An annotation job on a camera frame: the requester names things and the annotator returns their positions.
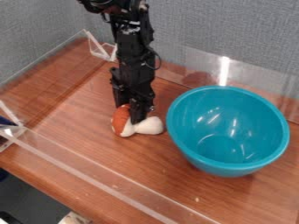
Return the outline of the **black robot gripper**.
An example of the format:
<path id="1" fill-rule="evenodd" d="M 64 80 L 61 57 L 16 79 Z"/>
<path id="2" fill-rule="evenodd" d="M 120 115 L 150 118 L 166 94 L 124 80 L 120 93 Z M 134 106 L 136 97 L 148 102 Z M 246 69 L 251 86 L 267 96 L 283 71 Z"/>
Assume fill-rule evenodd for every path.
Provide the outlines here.
<path id="1" fill-rule="evenodd" d="M 116 59 L 119 67 L 110 69 L 115 104 L 119 108 L 130 103 L 131 122 L 138 124 L 147 118 L 154 106 L 155 55 L 151 52 L 136 56 L 118 53 Z"/>

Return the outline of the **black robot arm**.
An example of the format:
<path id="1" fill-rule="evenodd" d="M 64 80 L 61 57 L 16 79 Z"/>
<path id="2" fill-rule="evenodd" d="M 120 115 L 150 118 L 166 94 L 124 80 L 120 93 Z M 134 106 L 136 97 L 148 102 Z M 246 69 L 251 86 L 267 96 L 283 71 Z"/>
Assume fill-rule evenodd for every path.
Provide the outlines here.
<path id="1" fill-rule="evenodd" d="M 118 67 L 110 69 L 115 104 L 128 106 L 131 123 L 140 123 L 155 109 L 155 30 L 146 0 L 77 0 L 90 13 L 111 25 Z"/>

